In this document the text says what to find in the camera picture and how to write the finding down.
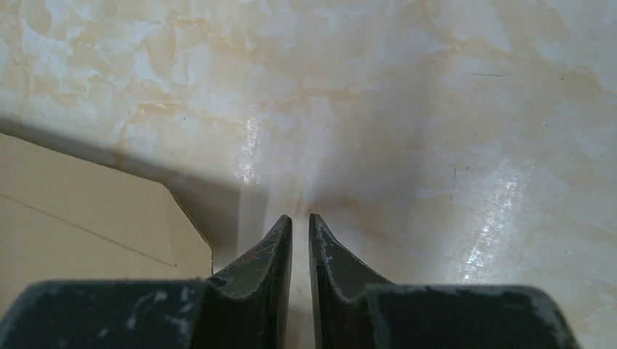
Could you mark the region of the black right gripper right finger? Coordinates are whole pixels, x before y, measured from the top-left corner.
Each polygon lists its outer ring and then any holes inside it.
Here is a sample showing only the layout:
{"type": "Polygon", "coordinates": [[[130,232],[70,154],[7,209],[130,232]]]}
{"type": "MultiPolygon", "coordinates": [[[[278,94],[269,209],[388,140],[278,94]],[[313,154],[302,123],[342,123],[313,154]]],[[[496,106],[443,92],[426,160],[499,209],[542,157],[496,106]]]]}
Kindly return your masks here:
{"type": "Polygon", "coordinates": [[[577,348],[560,308],[522,285],[395,284],[317,214],[309,257],[318,348],[577,348]]]}

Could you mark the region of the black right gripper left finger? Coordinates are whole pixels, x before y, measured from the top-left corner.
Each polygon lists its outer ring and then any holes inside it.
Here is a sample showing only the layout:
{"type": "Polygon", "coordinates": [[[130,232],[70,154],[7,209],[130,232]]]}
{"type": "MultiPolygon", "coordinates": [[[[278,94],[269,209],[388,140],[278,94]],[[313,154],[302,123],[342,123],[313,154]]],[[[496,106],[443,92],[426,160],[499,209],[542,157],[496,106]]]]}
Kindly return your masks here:
{"type": "Polygon", "coordinates": [[[52,280],[1,321],[3,348],[282,348],[292,220],[208,278],[52,280]]]}

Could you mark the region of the brown cardboard box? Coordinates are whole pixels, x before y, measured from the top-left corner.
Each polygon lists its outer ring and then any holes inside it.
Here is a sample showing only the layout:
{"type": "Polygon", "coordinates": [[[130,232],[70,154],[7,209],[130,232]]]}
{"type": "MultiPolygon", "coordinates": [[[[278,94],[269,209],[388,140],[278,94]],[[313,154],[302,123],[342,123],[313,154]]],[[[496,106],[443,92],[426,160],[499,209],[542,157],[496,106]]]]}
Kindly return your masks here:
{"type": "Polygon", "coordinates": [[[1,311],[52,279],[206,278],[212,249],[161,184],[1,136],[1,311]]]}

